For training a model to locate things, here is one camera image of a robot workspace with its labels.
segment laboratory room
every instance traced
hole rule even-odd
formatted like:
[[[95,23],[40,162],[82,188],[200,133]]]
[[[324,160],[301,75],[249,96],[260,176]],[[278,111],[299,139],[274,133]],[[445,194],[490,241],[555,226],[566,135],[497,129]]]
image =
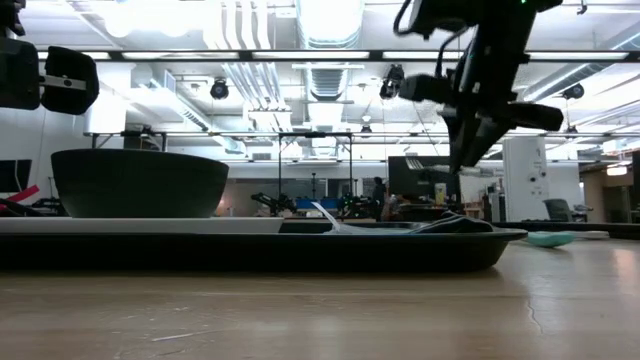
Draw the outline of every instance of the laboratory room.
[[[4,359],[637,359],[640,0],[0,0]]]

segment computer monitor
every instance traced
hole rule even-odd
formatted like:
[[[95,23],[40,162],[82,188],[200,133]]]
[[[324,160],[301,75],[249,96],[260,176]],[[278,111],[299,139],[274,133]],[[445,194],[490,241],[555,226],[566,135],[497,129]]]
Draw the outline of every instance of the computer monitor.
[[[30,172],[31,160],[0,160],[0,194],[26,189]]]
[[[389,192],[407,199],[436,198],[436,184],[446,184],[446,195],[460,202],[460,177],[435,170],[435,165],[449,165],[448,156],[390,156]]]

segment office chair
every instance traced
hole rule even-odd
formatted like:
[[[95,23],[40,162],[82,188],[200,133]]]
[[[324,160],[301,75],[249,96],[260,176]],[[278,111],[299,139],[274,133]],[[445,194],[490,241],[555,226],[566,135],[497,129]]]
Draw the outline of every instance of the office chair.
[[[547,199],[544,200],[547,207],[549,219],[558,222],[574,222],[573,212],[569,207],[569,203],[565,199]]]

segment dark gray bowl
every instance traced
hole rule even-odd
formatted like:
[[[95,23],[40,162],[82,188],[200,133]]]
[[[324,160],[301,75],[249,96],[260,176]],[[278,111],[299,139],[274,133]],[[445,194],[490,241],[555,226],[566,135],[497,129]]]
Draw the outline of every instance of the dark gray bowl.
[[[51,165],[75,218],[208,218],[229,173],[219,161],[145,150],[66,150]]]

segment table surface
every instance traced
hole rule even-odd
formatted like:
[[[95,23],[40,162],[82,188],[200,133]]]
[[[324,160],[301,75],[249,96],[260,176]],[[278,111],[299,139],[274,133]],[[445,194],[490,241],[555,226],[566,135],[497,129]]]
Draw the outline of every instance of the table surface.
[[[0,274],[4,359],[638,359],[640,242],[457,275]]]

